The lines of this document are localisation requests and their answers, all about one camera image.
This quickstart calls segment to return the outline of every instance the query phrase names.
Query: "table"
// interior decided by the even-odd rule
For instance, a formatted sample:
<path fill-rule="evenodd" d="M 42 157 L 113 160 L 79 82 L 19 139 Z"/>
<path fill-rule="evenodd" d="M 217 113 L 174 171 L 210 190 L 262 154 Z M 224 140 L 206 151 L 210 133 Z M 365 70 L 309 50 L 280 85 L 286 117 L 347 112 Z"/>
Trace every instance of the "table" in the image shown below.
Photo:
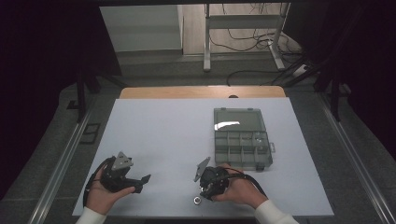
<path fill-rule="evenodd" d="M 227 99 L 230 94 L 247 98 Z M 199 206 L 193 203 L 199 195 L 198 185 L 192 181 L 195 165 L 207 156 L 214 158 L 216 106 L 257 107 L 262 111 L 269 140 L 277 148 L 274 164 L 264 172 L 247 174 L 262 185 L 281 210 L 294 216 L 333 215 L 290 100 L 281 88 L 160 87 L 125 89 L 112 109 L 90 173 L 105 158 L 123 151 L 135 160 L 130 177 L 151 174 L 151 179 L 142 193 L 119 200 L 110 216 L 253 217 L 247 205 L 208 200 Z M 209 165 L 215 166 L 213 159 Z M 75 216 L 82 212 L 82 193 Z"/>

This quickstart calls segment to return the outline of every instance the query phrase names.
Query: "white table surface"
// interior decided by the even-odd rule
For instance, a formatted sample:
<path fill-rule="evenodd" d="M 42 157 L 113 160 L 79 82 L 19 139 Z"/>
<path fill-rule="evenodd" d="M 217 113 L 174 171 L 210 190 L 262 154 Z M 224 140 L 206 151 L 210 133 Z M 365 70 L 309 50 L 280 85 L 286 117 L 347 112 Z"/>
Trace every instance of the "white table surface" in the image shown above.
<path fill-rule="evenodd" d="M 262 186 L 283 212 L 293 216 L 332 216 L 290 99 L 122 99 L 109 117 L 91 174 L 106 158 L 120 151 L 133 158 L 128 178 L 151 174 L 140 194 L 116 202 L 110 216 L 122 217 L 253 217 L 253 209 L 234 203 L 213 203 L 199 196 L 193 182 L 196 165 L 214 162 L 214 108 L 259 108 L 269 141 L 275 144 L 274 163 L 264 172 L 246 172 Z M 82 213 L 83 189 L 73 216 Z"/>

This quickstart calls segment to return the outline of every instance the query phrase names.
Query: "gray floor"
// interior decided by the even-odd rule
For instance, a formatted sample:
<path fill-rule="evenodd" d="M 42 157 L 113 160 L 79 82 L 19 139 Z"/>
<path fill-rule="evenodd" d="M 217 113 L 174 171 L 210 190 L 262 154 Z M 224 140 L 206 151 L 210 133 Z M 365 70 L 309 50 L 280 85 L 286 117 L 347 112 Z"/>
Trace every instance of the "gray floor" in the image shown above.
<path fill-rule="evenodd" d="M 139 56 L 140 63 L 132 63 L 136 55 L 120 57 L 123 77 L 118 79 L 131 86 L 195 86 L 226 85 L 227 76 L 238 70 L 274 71 L 275 65 L 269 54 L 216 55 L 212 71 L 204 73 L 202 58 L 180 55 Z M 232 85 L 260 85 L 273 80 L 278 74 L 240 73 L 230 79 Z M 91 166 L 92 159 L 106 127 L 108 116 L 120 88 L 103 78 L 98 78 L 102 89 L 99 94 L 87 94 L 91 116 L 88 126 L 100 123 L 95 141 L 92 134 L 83 134 L 70 161 L 62 184 L 57 190 L 44 223 L 74 223 L 72 217 L 78 195 Z M 342 144 L 337 138 L 318 94 L 313 91 L 311 77 L 294 87 L 286 88 L 293 109 L 304 134 L 311 156 L 318 169 L 327 193 L 334 217 L 297 217 L 300 223 L 383 223 L 367 196 Z M 60 95 L 59 107 L 34 155 L 25 165 L 21 175 L 6 197 L 0 202 L 0 223 L 26 223 L 43 194 L 49 178 L 76 128 L 78 112 L 66 109 L 70 101 L 77 99 L 76 86 L 70 86 Z M 354 114 L 346 98 L 340 99 L 340 116 L 350 140 L 358 150 L 363 163 L 378 185 L 395 214 L 396 209 L 396 162 L 382 147 L 373 134 Z M 109 217 L 106 223 L 177 223 L 175 220 L 123 219 Z M 212 223 L 209 221 L 182 220 L 178 223 Z"/>

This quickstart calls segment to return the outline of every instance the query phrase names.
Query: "dark background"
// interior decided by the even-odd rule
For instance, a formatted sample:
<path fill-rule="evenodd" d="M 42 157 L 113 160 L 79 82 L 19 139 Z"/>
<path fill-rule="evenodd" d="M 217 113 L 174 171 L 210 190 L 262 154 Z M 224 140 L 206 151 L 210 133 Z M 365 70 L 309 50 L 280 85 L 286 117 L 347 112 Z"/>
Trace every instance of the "dark background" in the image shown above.
<path fill-rule="evenodd" d="M 300 37 L 295 38 L 308 48 L 321 45 L 311 57 L 320 61 L 337 38 L 334 27 L 348 11 L 337 5 L 322 8 L 324 14 L 317 7 L 309 8 L 306 12 L 318 19 L 306 17 L 296 33 Z M 350 105 L 396 158 L 394 9 L 387 1 L 369 4 L 339 55 L 338 71 L 352 90 Z M 76 82 L 79 71 L 94 77 L 94 67 L 118 76 L 120 68 L 98 7 L 1 1 L 0 10 L 3 198 L 46 131 L 60 91 Z M 302 14 L 295 16 L 303 20 Z M 299 30 L 297 23 L 291 27 Z"/>

